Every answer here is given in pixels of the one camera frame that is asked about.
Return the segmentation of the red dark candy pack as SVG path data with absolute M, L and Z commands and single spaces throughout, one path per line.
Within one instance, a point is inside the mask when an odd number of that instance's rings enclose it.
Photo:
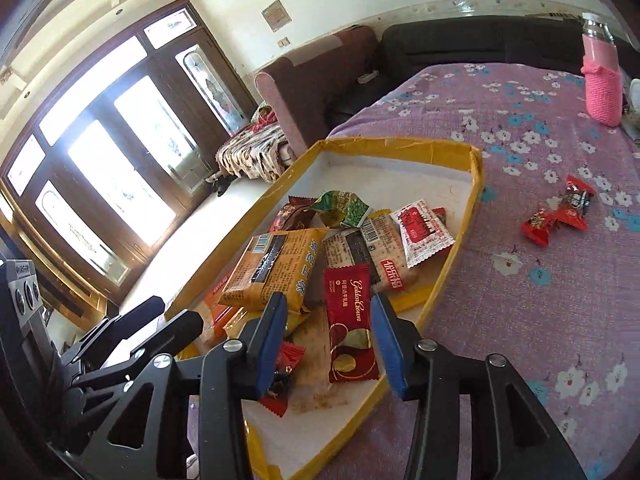
M 288 196 L 288 201 L 272 220 L 269 231 L 280 232 L 307 229 L 316 215 L 316 212 L 311 209 L 316 200 L 315 197 Z

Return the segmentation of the patterned blanket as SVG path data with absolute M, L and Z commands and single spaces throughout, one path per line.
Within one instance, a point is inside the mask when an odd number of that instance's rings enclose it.
M 280 147 L 287 143 L 276 112 L 262 102 L 250 123 L 222 144 L 216 162 L 224 174 L 273 183 L 285 172 Z

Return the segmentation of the dark red Golden wafer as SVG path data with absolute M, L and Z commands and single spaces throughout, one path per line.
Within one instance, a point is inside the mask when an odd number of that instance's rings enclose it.
M 329 325 L 329 382 L 378 380 L 370 325 L 370 270 L 366 264 L 323 273 Z

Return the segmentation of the small red candy packet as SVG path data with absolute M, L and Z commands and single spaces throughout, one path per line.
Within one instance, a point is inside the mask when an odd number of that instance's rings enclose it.
M 539 209 L 522 225 L 522 234 L 539 247 L 549 246 L 551 233 L 558 228 L 558 218 L 554 211 Z

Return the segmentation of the orange cracker pack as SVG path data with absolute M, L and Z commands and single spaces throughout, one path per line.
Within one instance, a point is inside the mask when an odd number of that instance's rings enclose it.
M 204 298 L 204 330 L 203 344 L 206 348 L 213 348 L 215 344 L 224 340 L 227 333 L 224 326 L 238 313 L 238 306 L 227 306 L 221 302 L 224 288 L 228 284 L 231 273 L 227 273 Z

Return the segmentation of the red twisted candy pack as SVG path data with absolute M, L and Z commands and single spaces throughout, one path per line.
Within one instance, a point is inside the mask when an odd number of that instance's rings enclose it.
M 586 182 L 574 176 L 565 179 L 565 193 L 555 211 L 555 220 L 580 232 L 586 232 L 585 216 L 596 191 Z

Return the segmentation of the green peas snack pack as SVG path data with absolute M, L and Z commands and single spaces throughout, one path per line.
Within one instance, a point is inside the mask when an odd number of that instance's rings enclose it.
M 325 192 L 309 209 L 330 229 L 359 229 L 373 211 L 357 194 L 346 191 Z

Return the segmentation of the wooden glass door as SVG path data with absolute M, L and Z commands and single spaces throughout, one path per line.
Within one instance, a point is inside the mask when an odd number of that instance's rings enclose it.
M 256 103 L 191 0 L 86 56 L 1 166 L 32 251 L 70 287 L 113 301 L 209 193 L 216 155 Z

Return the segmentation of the plain cracker pack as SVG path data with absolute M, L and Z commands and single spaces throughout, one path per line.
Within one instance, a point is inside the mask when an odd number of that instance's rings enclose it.
M 304 414 L 348 405 L 344 388 L 329 381 L 330 338 L 326 308 L 321 306 L 312 310 L 306 321 L 294 330 L 291 341 L 303 347 L 305 352 L 292 374 L 288 409 Z

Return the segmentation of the white red sachet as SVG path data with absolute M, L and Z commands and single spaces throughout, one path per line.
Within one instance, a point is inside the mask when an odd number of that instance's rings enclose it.
M 390 214 L 399 226 L 409 269 L 454 247 L 454 238 L 424 198 Z

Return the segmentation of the purple floral tablecloth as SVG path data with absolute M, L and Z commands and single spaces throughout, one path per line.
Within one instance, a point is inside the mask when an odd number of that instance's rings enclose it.
M 431 320 L 462 356 L 505 354 L 590 479 L 639 474 L 639 151 L 586 111 L 585 83 L 523 64 L 436 65 L 333 130 L 467 143 L 484 159 L 474 222 Z M 595 191 L 586 232 L 558 222 L 565 179 Z

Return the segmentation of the black sofa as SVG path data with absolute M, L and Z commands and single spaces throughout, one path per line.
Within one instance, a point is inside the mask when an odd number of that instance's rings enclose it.
M 324 111 L 333 129 L 395 90 L 424 68 L 454 63 L 520 63 L 577 74 L 582 24 L 563 18 L 477 16 L 390 26 L 367 64 L 378 76 L 352 84 Z

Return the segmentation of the red dark candy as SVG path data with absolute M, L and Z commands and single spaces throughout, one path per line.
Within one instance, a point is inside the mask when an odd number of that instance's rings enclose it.
M 305 354 L 305 348 L 283 341 L 280 345 L 276 369 L 271 385 L 259 400 L 264 408 L 282 417 L 288 409 L 288 384 Z

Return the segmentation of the pink knit-sleeved bottle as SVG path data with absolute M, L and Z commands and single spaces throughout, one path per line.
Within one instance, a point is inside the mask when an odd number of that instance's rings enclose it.
M 620 60 L 608 24 L 598 14 L 582 14 L 582 76 L 587 113 L 600 124 L 615 128 L 622 120 L 623 79 Z

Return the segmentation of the yellow snack bag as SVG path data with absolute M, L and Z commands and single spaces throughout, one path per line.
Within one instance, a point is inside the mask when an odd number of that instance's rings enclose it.
M 305 311 L 304 298 L 328 228 L 277 231 L 254 236 L 220 296 L 225 306 L 265 309 L 282 292 L 288 310 Z

